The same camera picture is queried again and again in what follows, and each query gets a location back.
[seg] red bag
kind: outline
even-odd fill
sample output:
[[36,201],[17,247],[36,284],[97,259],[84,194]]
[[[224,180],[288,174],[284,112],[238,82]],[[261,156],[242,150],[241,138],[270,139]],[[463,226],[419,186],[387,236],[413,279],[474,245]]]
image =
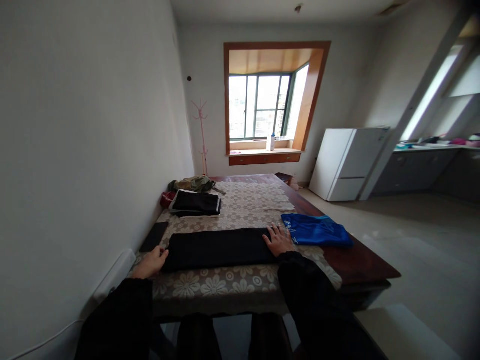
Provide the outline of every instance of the red bag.
[[177,195],[177,193],[174,191],[163,192],[160,197],[160,206],[164,209],[168,209],[174,200],[175,195]]

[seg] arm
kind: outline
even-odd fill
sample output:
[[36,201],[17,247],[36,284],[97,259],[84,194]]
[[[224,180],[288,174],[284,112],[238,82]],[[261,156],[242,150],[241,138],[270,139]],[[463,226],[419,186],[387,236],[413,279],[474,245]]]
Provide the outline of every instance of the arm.
[[295,252],[290,232],[273,226],[270,233],[280,288],[310,358],[385,359],[324,272]]
[[81,329],[75,360],[148,359],[152,325],[152,281],[168,250],[157,246],[88,317]]

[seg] black sleeve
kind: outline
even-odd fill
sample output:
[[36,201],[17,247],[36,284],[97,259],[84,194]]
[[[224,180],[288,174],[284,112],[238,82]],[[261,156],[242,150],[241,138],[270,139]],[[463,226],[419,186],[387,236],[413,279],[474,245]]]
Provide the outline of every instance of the black sleeve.
[[385,359],[313,261],[293,251],[278,261],[283,296],[311,359]]
[[125,279],[85,321],[75,359],[148,359],[152,286]]

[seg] black pants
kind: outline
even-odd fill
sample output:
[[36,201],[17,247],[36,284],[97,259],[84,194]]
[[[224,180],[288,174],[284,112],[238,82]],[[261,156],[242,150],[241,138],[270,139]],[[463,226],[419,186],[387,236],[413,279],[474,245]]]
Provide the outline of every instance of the black pants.
[[[193,314],[181,320],[176,350],[171,344],[166,345],[166,338],[160,327],[154,332],[156,335],[153,335],[152,350],[161,360],[222,359],[213,319],[207,315]],[[250,360],[293,359],[287,328],[280,315],[275,313],[252,315],[248,358]]]

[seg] hand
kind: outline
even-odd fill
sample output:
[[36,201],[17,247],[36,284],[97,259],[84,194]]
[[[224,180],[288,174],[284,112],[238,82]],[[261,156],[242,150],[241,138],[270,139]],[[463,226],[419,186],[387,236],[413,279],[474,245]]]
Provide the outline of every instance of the hand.
[[271,236],[271,241],[267,235],[263,235],[263,240],[265,240],[266,245],[270,249],[273,256],[278,258],[280,254],[295,251],[294,244],[292,242],[292,235],[290,231],[286,229],[286,236],[284,232],[279,229],[280,225],[275,225],[273,222],[271,226],[267,226],[268,232]]
[[165,265],[165,260],[169,257],[169,251],[163,247],[157,246],[149,252],[131,275],[132,279],[148,279],[157,274]]

